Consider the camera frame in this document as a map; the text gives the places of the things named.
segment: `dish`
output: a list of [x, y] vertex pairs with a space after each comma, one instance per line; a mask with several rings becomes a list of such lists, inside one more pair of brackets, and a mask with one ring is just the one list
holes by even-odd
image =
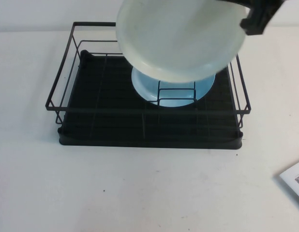
[[157, 80], [202, 80], [240, 50], [245, 7], [218, 0], [125, 0], [116, 34], [126, 59]]
[[[136, 68], [132, 70], [132, 83], [137, 93], [145, 100], [157, 105], [158, 99], [158, 84], [159, 81], [153, 79]], [[215, 80], [215, 75], [210, 76], [201, 81], [195, 82], [196, 99], [199, 100], [204, 97], [211, 89]], [[160, 106], [165, 107], [179, 107], [189, 105], [194, 102], [194, 82], [190, 83], [169, 83], [160, 82]]]

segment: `white background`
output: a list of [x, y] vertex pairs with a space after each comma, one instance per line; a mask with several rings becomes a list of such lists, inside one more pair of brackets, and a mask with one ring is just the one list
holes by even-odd
[[[0, 31], [69, 30], [74, 21], [115, 21], [123, 0], [0, 0]], [[274, 25], [299, 25], [299, 0], [288, 0]]]

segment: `light blue bowl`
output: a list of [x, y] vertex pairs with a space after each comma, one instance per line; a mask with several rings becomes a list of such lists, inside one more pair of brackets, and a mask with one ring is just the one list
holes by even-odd
[[[213, 86], [214, 80], [215, 75], [195, 82], [196, 100], [203, 98], [207, 92], [209, 92]], [[135, 90], [142, 98], [155, 105], [158, 104], [158, 80], [141, 73], [136, 68], [133, 68], [132, 83]], [[159, 88], [160, 106], [179, 107], [189, 105], [194, 102], [194, 82], [169, 83], [161, 81]]]

